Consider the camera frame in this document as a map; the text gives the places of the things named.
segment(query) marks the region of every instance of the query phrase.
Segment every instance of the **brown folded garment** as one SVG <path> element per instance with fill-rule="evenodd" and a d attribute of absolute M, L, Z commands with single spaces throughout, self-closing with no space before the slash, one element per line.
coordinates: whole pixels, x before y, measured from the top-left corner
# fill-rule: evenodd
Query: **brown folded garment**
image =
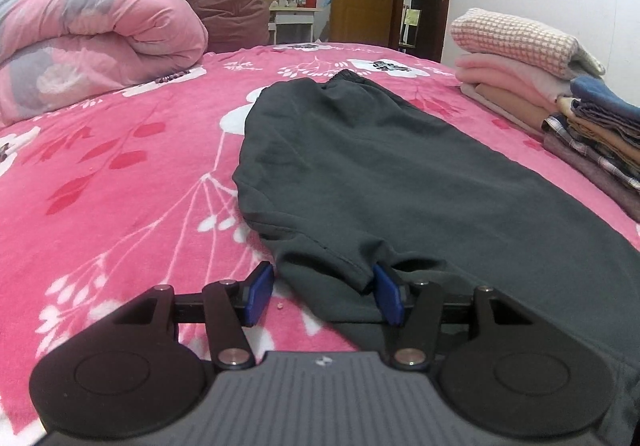
<path fill-rule="evenodd" d="M 611 197 L 634 222 L 640 222 L 640 195 L 620 184 L 596 163 L 588 161 L 569 148 L 554 134 L 545 134 L 542 146 L 548 152 L 571 165 L 572 168 L 577 169 L 600 190 Z"/>
<path fill-rule="evenodd" d="M 571 108 L 574 101 L 574 98 L 558 98 L 556 101 L 560 112 L 566 116 L 572 128 L 578 134 L 603 144 L 629 166 L 636 169 L 640 168 L 640 150 L 631 146 L 615 132 L 602 128 L 588 119 L 576 116 Z"/>
<path fill-rule="evenodd" d="M 532 105 L 508 90 L 480 83 L 476 87 L 476 92 L 536 130 L 541 129 L 542 122 L 549 116 L 549 112 L 544 108 Z"/>

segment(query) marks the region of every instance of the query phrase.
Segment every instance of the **bed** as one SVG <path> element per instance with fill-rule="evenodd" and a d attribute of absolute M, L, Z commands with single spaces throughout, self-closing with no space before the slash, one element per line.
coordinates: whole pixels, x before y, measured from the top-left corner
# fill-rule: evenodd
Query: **bed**
<path fill-rule="evenodd" d="M 376 81 L 594 211 L 640 249 L 640 225 L 540 140 L 463 96 L 452 71 L 386 48 L 296 44 L 205 54 L 184 75 L 112 92 L 0 131 L 0 444 L 44 433 L 28 394 L 35 363 L 148 289 L 199 292 L 243 279 L 268 253 L 242 222 L 231 175 L 260 92 L 349 69 Z M 265 350 L 352 350 L 276 281 Z M 179 339 L 206 357 L 204 326 Z"/>

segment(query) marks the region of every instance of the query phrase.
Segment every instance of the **blue folded garment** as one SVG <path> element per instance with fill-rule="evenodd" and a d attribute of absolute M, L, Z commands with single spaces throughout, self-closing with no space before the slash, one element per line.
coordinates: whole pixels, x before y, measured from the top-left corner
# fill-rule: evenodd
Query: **blue folded garment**
<path fill-rule="evenodd" d="M 632 126 L 640 128 L 640 108 L 617 97 L 602 80 L 591 76 L 579 76 L 571 81 L 571 92 L 580 98 L 580 107 L 599 106 L 614 116 L 625 118 Z"/>

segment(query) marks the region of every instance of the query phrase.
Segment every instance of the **white logo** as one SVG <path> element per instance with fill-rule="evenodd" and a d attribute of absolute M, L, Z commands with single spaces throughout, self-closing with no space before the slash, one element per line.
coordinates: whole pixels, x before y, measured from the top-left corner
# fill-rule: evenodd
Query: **white logo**
<path fill-rule="evenodd" d="M 334 360 L 332 360 L 331 358 L 328 358 L 327 356 L 322 356 L 321 359 L 316 360 L 316 365 L 318 366 L 329 366 L 334 362 Z"/>

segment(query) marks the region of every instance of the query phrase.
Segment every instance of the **metal screw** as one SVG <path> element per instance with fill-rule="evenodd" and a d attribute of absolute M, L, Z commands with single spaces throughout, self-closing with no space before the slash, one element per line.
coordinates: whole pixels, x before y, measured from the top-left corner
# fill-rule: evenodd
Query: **metal screw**
<path fill-rule="evenodd" d="M 225 349 L 218 354 L 218 360 L 223 365 L 243 365 L 250 357 L 244 349 Z"/>
<path fill-rule="evenodd" d="M 401 365 L 420 365 L 427 360 L 424 352 L 418 349 L 400 349 L 395 353 L 394 359 Z"/>

